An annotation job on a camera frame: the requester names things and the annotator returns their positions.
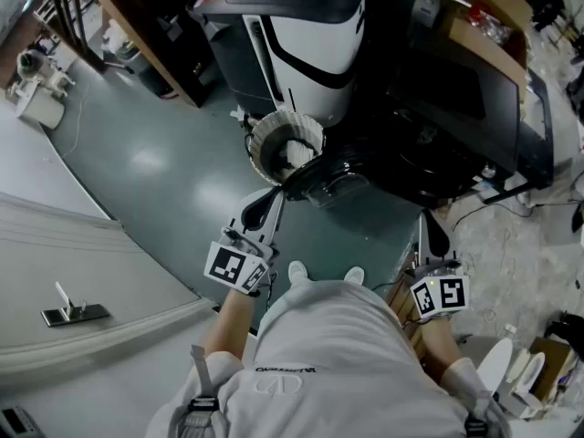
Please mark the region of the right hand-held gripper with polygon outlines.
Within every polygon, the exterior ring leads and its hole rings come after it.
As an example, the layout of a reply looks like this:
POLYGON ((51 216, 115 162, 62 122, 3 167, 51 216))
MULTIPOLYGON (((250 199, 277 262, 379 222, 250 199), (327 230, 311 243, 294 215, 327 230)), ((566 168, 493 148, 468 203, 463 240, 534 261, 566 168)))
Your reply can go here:
POLYGON ((417 251, 414 253, 410 293, 418 310, 418 322, 444 318, 469 308, 469 276, 456 256, 450 252, 449 234, 444 221, 432 211, 422 210, 417 221, 417 251))

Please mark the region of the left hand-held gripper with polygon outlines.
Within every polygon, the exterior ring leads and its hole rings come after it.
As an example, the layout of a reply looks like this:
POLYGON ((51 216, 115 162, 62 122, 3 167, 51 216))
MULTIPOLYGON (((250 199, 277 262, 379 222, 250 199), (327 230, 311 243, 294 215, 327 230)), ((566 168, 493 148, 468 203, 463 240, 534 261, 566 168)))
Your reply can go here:
POLYGON ((274 243, 284 205, 280 189, 257 190, 242 199, 235 219, 212 241, 203 274, 246 296, 258 296, 270 281, 270 268, 279 254, 274 243))

